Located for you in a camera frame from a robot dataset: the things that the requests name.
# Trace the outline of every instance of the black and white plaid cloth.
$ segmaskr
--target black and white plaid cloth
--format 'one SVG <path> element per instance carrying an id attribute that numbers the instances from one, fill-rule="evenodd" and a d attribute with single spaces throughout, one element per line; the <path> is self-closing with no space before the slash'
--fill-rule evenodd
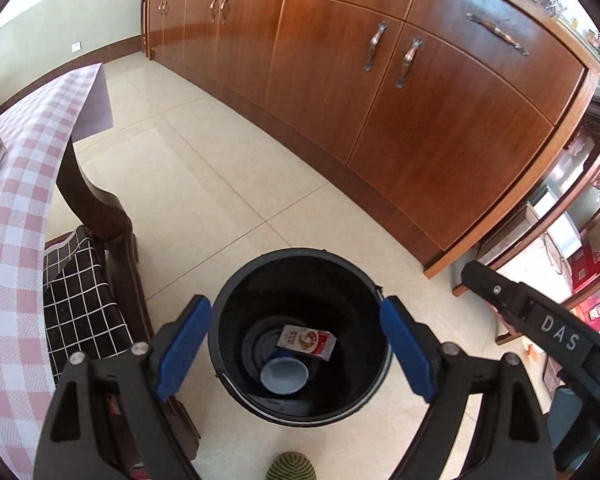
<path id="1" fill-rule="evenodd" d="M 44 267 L 46 343 L 57 384 L 72 353 L 112 357 L 132 339 L 84 226 L 46 252 Z"/>

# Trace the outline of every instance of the shoe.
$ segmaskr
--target shoe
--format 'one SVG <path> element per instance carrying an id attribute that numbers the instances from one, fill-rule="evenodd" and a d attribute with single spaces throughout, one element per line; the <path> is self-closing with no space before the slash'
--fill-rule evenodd
<path id="1" fill-rule="evenodd" d="M 314 466 L 301 453 L 283 453 L 273 461 L 266 480 L 317 480 Z"/>

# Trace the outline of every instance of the blue gripper pad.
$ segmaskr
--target blue gripper pad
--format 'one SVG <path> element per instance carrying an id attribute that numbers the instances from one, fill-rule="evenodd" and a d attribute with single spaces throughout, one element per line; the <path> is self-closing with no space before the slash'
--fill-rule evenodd
<path id="1" fill-rule="evenodd" d="M 211 303 L 204 296 L 200 296 L 195 308 L 182 322 L 180 331 L 173 337 L 169 349 L 160 360 L 159 380 L 154 389 L 154 395 L 160 402 L 166 402 L 169 396 L 176 394 L 180 389 L 210 324 Z"/>
<path id="2" fill-rule="evenodd" d="M 386 298 L 380 305 L 380 326 L 398 358 L 413 393 L 423 397 L 427 404 L 432 403 L 437 394 L 434 382 L 435 366 L 415 338 L 413 330 L 425 328 L 430 333 L 429 342 L 433 345 L 440 343 L 430 332 L 429 327 L 416 323 L 395 297 Z"/>

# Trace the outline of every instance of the table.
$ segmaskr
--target table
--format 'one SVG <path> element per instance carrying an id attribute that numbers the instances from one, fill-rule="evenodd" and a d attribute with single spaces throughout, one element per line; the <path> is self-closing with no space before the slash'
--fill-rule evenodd
<path id="1" fill-rule="evenodd" d="M 154 335 L 131 220 L 115 195 L 88 180 L 74 151 L 74 140 L 112 125 L 99 64 L 60 76 L 0 116 L 6 147 L 0 163 L 0 478 L 31 478 L 55 389 L 42 314 L 45 228 L 55 184 L 109 251 L 110 285 L 132 338 Z"/>

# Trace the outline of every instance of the blue paper cup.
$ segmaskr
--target blue paper cup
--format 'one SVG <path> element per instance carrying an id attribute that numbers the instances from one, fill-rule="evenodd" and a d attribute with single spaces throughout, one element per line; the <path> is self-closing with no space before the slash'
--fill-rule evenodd
<path id="1" fill-rule="evenodd" d="M 260 371 L 260 382 L 273 394 L 291 395 L 309 379 L 309 369 L 291 352 L 278 350 Z"/>

